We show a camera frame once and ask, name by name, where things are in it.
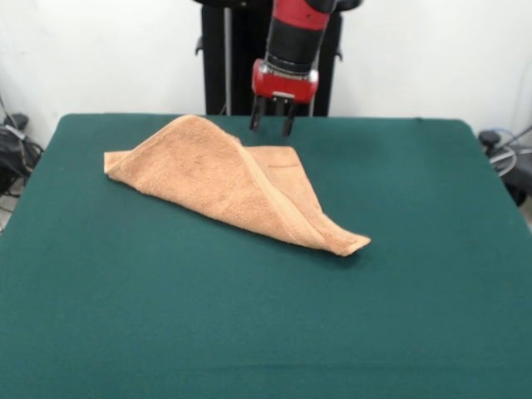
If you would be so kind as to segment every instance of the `table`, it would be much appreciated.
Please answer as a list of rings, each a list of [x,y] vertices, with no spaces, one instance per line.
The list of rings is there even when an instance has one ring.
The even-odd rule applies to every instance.
[[[0,397],[532,396],[532,237],[466,124],[296,121],[324,211],[373,239],[342,259],[104,176],[172,118],[62,118],[0,239]]]

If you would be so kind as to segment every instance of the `metal pole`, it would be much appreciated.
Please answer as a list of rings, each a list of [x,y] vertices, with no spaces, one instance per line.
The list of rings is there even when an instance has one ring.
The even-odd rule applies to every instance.
[[[313,63],[313,69],[317,71],[318,68],[319,68],[319,50],[318,50],[318,54],[316,54],[316,59],[314,60],[314,63]],[[313,96],[313,99],[312,101],[310,101],[310,105],[308,106],[308,116],[314,116],[314,103],[315,102],[316,102],[316,94]]]
[[[233,11],[224,9],[224,49],[225,49],[225,113],[232,115],[233,88]]]

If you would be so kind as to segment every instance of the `black stand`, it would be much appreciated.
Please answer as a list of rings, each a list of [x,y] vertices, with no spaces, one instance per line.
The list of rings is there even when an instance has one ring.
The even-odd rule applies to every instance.
[[[261,2],[254,7],[202,7],[203,36],[199,41],[199,49],[203,50],[204,57],[207,114],[251,114],[254,98],[251,74],[254,61],[263,58],[266,51],[271,13],[270,2]],[[319,55],[318,92],[313,104],[298,107],[299,116],[328,115],[335,57],[341,56],[341,32],[342,16],[335,12],[325,32]],[[230,74],[226,75],[226,69],[230,70]],[[268,106],[266,115],[274,114],[274,106]]]

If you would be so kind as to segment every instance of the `towel fold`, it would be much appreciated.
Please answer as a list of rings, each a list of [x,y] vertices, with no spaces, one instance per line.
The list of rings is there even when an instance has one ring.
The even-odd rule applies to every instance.
[[[243,147],[198,116],[104,158],[111,179],[241,229],[342,256],[370,242],[322,212],[293,148]]]

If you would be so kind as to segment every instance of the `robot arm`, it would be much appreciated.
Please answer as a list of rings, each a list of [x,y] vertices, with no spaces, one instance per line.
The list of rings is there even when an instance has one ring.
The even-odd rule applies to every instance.
[[[310,104],[318,89],[314,65],[336,6],[337,0],[274,0],[266,55],[254,63],[252,130],[273,100],[279,115],[289,107],[283,134],[290,134],[297,104]]]

